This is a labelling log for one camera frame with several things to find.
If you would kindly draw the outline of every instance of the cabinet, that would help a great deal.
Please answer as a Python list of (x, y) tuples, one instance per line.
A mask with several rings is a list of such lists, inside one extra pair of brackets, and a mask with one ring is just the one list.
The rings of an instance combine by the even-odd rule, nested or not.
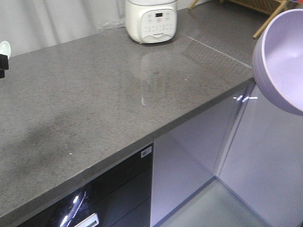
[(213, 178), (245, 89), (154, 142), (151, 227)]
[(297, 227), (303, 219), (303, 117), (278, 109), (257, 87), (252, 96), (219, 178), (271, 226)]
[(147, 227), (150, 223), (151, 175), (152, 145), (19, 227)]

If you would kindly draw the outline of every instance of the gray tile floor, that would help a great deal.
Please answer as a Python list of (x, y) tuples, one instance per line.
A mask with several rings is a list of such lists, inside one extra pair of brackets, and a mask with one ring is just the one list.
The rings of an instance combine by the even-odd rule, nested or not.
[(160, 227), (268, 227), (268, 225), (218, 180), (213, 180)]
[[(195, 7), (192, 11), (180, 10), (175, 38), (185, 36), (191, 39), (193, 42), (183, 54), (206, 68), (216, 67), (224, 75), (228, 72), (226, 67), (220, 69), (222, 61), (224, 65), (229, 62), (230, 69), (233, 70), (239, 64), (251, 70), (253, 49), (257, 42), (252, 35), (266, 18), (266, 15), (236, 4), (220, 4), (219, 0), (213, 0)], [(160, 227), (267, 225), (219, 181), (213, 180)]]

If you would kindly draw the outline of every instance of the rice cooker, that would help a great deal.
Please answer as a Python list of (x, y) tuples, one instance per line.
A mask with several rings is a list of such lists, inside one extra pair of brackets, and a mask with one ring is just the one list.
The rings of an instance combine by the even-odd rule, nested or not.
[(125, 0), (125, 26), (139, 43), (171, 39), (177, 26), (177, 0)]

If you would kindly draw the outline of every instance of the black object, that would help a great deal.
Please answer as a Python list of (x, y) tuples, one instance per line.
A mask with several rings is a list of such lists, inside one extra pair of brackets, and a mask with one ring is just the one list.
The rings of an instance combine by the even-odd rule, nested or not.
[(9, 69), (9, 60), (7, 55), (0, 54), (0, 78), (4, 78), (4, 70)]
[(19, 227), (149, 227), (152, 192), (152, 145), (132, 155), (87, 185)]

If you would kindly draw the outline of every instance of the white curtain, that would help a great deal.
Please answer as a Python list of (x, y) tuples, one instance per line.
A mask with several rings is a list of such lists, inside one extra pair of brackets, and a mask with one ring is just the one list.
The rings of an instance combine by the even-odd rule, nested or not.
[(0, 42), (12, 56), (122, 25), (124, 0), (0, 0)]

